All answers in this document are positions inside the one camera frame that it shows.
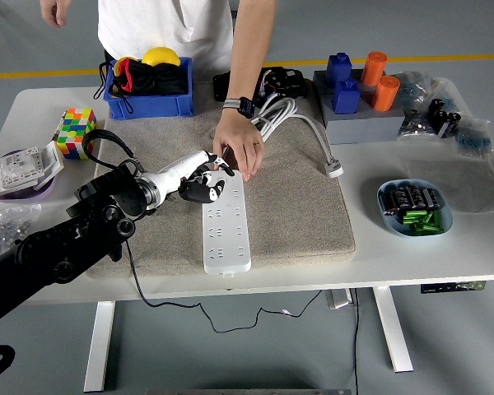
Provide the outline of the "person's right hand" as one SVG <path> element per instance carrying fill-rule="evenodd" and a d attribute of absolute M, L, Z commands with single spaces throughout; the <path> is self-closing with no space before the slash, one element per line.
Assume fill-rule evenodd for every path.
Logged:
<path fill-rule="evenodd" d="M 68 23 L 68 10 L 72 0 L 40 0 L 43 20 L 51 27 L 60 29 Z"/>

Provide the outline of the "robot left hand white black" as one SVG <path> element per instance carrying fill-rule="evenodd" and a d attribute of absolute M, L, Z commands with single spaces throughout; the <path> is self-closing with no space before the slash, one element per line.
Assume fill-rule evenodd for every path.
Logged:
<path fill-rule="evenodd" d="M 197 151 L 172 162 L 155 173 L 139 176 L 141 188 L 147 193 L 149 208 L 158 208 L 174 192 L 190 202 L 212 203 L 221 195 L 225 182 L 211 185 L 211 170 L 206 164 L 217 165 L 228 176 L 234 177 L 234 170 L 218 155 L 208 151 Z"/>

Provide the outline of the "person's left hand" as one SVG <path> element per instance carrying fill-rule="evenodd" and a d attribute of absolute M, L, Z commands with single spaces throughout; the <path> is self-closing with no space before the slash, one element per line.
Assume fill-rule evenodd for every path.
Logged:
<path fill-rule="evenodd" d="M 223 156 L 223 150 L 232 149 L 238 170 L 244 181 L 249 181 L 259 170 L 265 154 L 260 131 L 236 109 L 225 108 L 213 138 L 213 152 Z"/>

